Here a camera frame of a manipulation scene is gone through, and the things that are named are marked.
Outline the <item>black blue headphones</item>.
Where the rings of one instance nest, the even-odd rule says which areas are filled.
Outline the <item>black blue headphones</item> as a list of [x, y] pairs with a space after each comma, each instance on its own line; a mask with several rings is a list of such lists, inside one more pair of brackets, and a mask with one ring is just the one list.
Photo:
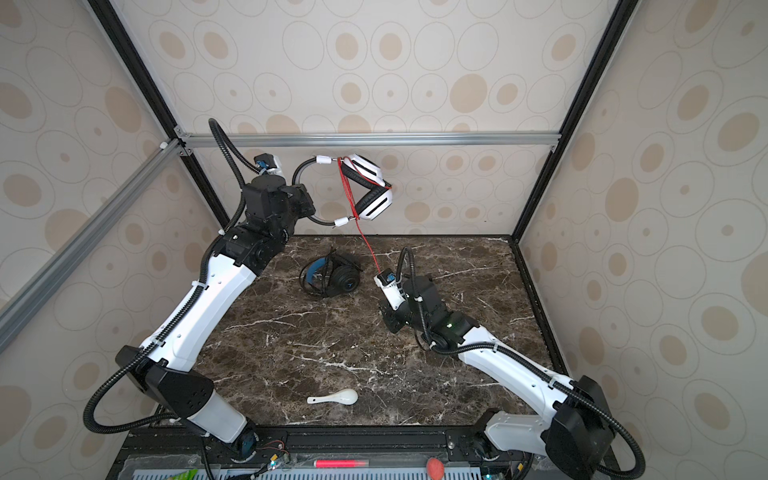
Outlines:
[[299, 284], [305, 293], [319, 298], [351, 294], [360, 285], [362, 271], [355, 256], [332, 248], [303, 267]]

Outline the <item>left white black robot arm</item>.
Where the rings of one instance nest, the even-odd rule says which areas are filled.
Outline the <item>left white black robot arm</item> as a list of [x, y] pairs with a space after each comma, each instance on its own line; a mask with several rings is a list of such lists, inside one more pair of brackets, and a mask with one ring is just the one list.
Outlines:
[[[184, 300], [139, 347], [126, 346], [119, 352], [119, 370], [89, 399], [83, 423], [90, 432], [107, 435], [178, 419], [245, 457], [258, 440], [252, 422], [193, 367], [233, 302], [284, 250], [296, 223], [313, 215], [315, 208], [303, 185], [287, 184], [274, 156], [263, 154], [248, 161], [217, 120], [209, 119], [208, 124], [238, 182], [237, 210], [204, 252], [199, 277]], [[125, 376], [164, 412], [120, 425], [99, 423], [95, 418], [99, 402]]]

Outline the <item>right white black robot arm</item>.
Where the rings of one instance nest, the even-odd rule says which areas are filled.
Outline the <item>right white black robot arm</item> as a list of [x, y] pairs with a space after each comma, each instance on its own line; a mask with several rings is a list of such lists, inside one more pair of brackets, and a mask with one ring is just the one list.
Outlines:
[[395, 268], [379, 270], [374, 281], [384, 295], [380, 311], [389, 331], [413, 328], [429, 351], [480, 370], [532, 409], [530, 415], [492, 414], [482, 428], [492, 449], [545, 456], [571, 479], [590, 479], [597, 472], [638, 479], [645, 473], [642, 448], [613, 417], [596, 381], [550, 370], [474, 318], [449, 309], [431, 278], [417, 275], [409, 248], [401, 250]]

